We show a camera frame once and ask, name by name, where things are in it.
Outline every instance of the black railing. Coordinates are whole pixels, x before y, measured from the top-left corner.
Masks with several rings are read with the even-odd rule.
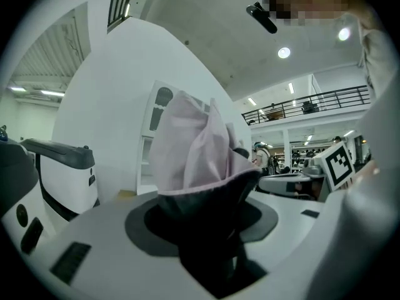
[[[274,104],[273,106],[249,111],[243,113],[242,116],[250,126],[252,124],[296,117],[302,114],[318,113],[370,103],[367,86],[358,86],[299,97]]]
[[[124,20],[126,7],[128,6],[128,4],[129,0],[111,0],[108,12],[109,28],[115,28],[116,24]]]

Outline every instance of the sleeve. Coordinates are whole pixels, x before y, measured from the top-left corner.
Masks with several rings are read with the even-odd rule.
[[[399,71],[399,56],[389,34],[383,30],[366,29],[359,22],[362,62],[366,80],[373,90],[371,100],[379,98]]]

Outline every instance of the pink cloth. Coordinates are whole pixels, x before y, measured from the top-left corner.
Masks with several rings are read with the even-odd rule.
[[[211,99],[205,113],[183,91],[169,102],[151,145],[149,161],[158,193],[177,195],[218,188],[258,168],[233,151],[232,124],[225,125]]]

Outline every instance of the ceiling light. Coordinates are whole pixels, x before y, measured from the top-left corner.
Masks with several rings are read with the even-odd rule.
[[[23,87],[10,87],[10,89],[13,91],[26,91]]]
[[[254,102],[254,100],[253,99],[251,99],[251,98],[249,98],[249,99],[247,99],[248,101],[250,101],[251,102],[251,104],[253,105],[253,106],[257,106],[257,104]]]
[[[350,30],[345,27],[340,30],[340,32],[337,36],[339,37],[340,41],[347,40],[347,39],[349,39],[349,36],[350,36]]]
[[[293,84],[291,82],[289,83],[289,89],[290,89],[290,93],[293,94],[294,89],[293,89]]]
[[[277,55],[280,58],[285,59],[290,56],[290,49],[288,47],[283,47],[277,52]]]
[[[53,92],[53,91],[47,91],[47,90],[41,90],[43,94],[47,94],[48,96],[56,96],[56,97],[63,97],[64,93],[62,92]]]
[[[129,8],[131,7],[131,4],[128,3],[126,6],[126,11],[125,11],[125,18],[128,16]]]
[[[347,137],[349,134],[351,134],[351,133],[353,133],[353,132],[354,132],[354,130],[349,131],[348,133],[346,133],[346,134],[344,135],[344,137]]]

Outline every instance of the ceiling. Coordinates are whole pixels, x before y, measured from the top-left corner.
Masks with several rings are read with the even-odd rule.
[[[64,93],[85,57],[90,53],[86,4],[65,14],[28,49],[9,81],[17,101],[59,106],[62,98],[41,90]]]
[[[304,143],[307,137],[312,135],[309,146],[314,143],[321,145],[322,143],[330,144],[332,139],[336,136],[343,137],[350,130],[356,129],[356,120],[341,121],[328,124],[320,124],[313,127],[302,127],[289,130],[289,141],[291,143]],[[265,134],[258,134],[252,136],[252,142],[263,141],[273,146],[283,146],[283,134],[281,131],[266,132]]]
[[[357,34],[344,42],[344,26],[357,32],[355,19],[344,16],[312,26],[285,26],[269,34],[246,13],[260,0],[153,0],[147,21],[175,35],[214,74],[236,101],[248,94],[314,71],[357,63],[361,45]],[[287,46],[291,56],[278,58]]]
[[[292,83],[294,93],[291,94],[289,90],[289,83]],[[241,113],[248,113],[249,111],[257,110],[272,103],[282,103],[295,98],[301,98],[310,95],[309,93],[309,76],[295,78],[275,86],[266,88],[254,94],[249,94],[247,97],[234,102],[235,106]],[[253,106],[248,100],[251,98],[257,104]]]

